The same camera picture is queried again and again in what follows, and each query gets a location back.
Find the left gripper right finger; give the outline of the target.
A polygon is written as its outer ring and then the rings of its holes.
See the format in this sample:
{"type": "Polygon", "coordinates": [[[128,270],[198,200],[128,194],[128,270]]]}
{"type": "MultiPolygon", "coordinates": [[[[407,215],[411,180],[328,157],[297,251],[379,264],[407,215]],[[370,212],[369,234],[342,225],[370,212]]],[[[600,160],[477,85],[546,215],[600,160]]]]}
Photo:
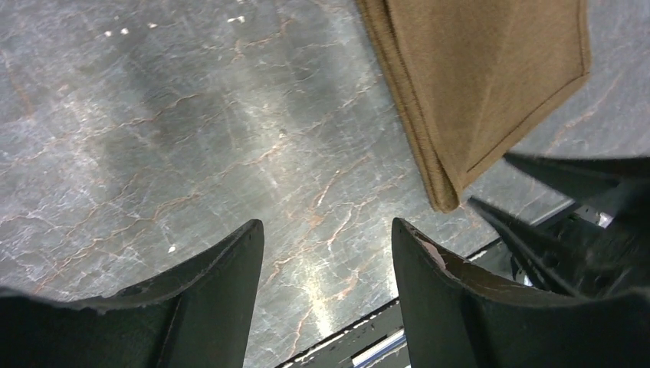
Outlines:
{"type": "Polygon", "coordinates": [[[601,300],[493,274],[402,218],[392,259],[413,367],[647,367],[649,293],[601,300]]]}

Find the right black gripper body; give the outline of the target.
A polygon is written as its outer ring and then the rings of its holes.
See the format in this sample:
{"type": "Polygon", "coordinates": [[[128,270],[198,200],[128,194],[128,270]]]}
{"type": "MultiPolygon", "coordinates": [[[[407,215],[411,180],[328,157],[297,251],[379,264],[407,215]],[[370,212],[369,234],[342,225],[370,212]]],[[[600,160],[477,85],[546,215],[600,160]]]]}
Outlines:
{"type": "Polygon", "coordinates": [[[649,202],[578,203],[592,213],[611,218],[608,225],[600,225],[578,215],[567,216],[579,222],[567,228],[586,248],[588,298],[605,297],[633,287],[647,287],[649,202]]]}

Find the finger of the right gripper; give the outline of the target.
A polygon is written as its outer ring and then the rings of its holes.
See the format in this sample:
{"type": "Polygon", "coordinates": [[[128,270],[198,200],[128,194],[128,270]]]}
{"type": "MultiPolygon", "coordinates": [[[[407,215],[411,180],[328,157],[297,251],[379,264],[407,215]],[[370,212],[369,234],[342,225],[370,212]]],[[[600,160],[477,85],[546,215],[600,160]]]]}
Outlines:
{"type": "Polygon", "coordinates": [[[570,159],[507,153],[505,161],[580,203],[649,202],[649,158],[570,159]]]}
{"type": "Polygon", "coordinates": [[[471,197],[468,203],[499,234],[533,287],[589,296],[586,248],[567,228],[577,225],[576,219],[565,216],[550,228],[537,227],[478,198],[471,197]]]}

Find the brown cloth napkin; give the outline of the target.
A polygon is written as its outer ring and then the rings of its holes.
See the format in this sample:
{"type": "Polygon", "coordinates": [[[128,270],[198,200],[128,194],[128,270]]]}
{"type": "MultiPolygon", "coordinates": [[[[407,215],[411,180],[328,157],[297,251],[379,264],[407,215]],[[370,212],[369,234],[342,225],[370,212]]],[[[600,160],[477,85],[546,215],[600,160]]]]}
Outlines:
{"type": "Polygon", "coordinates": [[[585,1],[357,5],[440,212],[589,78],[585,1]]]}

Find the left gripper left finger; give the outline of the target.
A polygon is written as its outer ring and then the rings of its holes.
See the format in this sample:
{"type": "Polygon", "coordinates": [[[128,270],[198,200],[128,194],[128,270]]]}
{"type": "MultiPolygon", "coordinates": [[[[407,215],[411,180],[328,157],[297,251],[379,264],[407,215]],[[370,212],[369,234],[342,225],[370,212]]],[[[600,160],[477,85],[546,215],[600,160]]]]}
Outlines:
{"type": "Polygon", "coordinates": [[[211,248],[111,297],[1,289],[3,367],[240,367],[264,254],[252,219],[211,248]]]}

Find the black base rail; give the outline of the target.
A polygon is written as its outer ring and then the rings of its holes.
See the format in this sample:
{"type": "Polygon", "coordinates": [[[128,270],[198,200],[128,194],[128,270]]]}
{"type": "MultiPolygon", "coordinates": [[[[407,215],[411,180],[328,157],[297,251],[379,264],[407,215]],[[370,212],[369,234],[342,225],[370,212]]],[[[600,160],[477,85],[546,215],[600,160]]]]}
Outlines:
{"type": "MultiPolygon", "coordinates": [[[[579,208],[572,203],[534,222],[543,229],[579,208]]],[[[513,280],[510,252],[503,242],[488,243],[468,256],[469,261],[513,280]]],[[[331,334],[276,367],[409,367],[399,297],[331,334]]]]}

